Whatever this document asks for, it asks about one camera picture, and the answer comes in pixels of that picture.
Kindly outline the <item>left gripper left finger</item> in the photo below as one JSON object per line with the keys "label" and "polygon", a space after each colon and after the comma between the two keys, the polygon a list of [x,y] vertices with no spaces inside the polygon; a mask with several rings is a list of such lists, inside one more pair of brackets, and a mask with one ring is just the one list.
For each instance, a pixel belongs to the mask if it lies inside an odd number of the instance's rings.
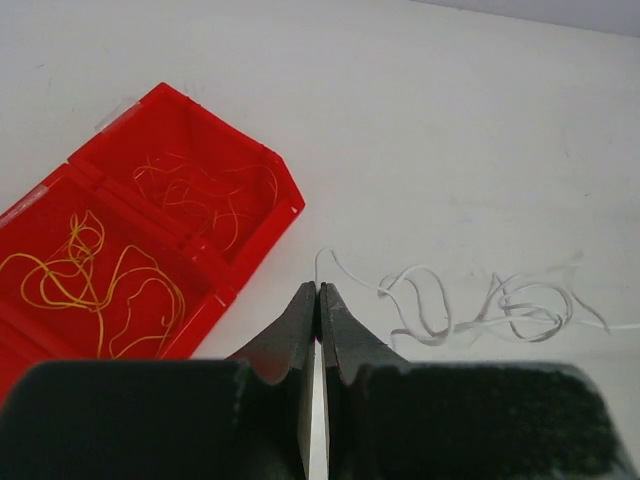
{"label": "left gripper left finger", "polygon": [[5,479],[304,479],[316,287],[224,359],[50,361],[1,411]]}

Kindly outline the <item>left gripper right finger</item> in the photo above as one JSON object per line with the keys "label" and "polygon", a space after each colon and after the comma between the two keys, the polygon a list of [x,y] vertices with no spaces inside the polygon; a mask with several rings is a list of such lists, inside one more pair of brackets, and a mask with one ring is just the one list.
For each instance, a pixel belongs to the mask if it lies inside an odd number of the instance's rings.
{"label": "left gripper right finger", "polygon": [[319,290],[332,479],[635,479],[596,384],[570,364],[411,362]]}

